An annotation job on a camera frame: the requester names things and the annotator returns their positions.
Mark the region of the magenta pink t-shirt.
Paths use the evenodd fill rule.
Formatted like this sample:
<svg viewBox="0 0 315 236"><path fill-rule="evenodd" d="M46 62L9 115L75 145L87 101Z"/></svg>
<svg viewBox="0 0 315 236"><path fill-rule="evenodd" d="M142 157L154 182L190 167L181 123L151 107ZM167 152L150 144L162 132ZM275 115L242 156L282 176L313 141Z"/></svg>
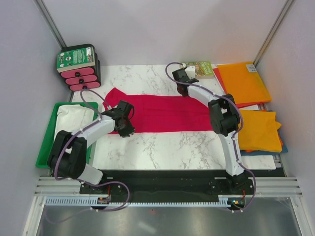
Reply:
<svg viewBox="0 0 315 236"><path fill-rule="evenodd" d="M127 95L111 89L103 101L111 108L125 101L134 106L131 123L136 133L212 131L208 107L194 98L181 96Z"/></svg>

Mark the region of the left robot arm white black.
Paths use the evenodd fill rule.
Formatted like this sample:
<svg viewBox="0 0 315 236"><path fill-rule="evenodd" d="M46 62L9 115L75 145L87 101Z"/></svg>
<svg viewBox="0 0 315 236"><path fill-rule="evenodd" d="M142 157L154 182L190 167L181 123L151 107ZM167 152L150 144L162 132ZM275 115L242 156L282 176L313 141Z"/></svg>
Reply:
<svg viewBox="0 0 315 236"><path fill-rule="evenodd" d="M87 164L87 149L98 139L113 131L126 138L134 134L135 127L129 116L135 108L128 102L120 101L110 110L98 113L98 118L74 131L61 130L54 140L48 166L57 181L70 178L91 186L96 193L104 193L108 181L104 172Z"/></svg>

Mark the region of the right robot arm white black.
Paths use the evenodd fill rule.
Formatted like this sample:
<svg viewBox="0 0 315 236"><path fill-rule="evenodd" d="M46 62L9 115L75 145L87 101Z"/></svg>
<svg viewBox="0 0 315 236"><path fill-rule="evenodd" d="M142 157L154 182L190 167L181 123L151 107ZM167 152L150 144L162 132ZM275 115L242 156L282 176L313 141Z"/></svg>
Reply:
<svg viewBox="0 0 315 236"><path fill-rule="evenodd" d="M242 194L255 193L255 181L248 178L245 172L252 174L240 159L238 141L239 124L243 118L232 95L216 95L203 87L196 78L187 74L188 68L172 72L177 83L177 91L183 97L191 97L207 106L209 109L210 125L218 135L225 158L225 178L210 180L213 194Z"/></svg>

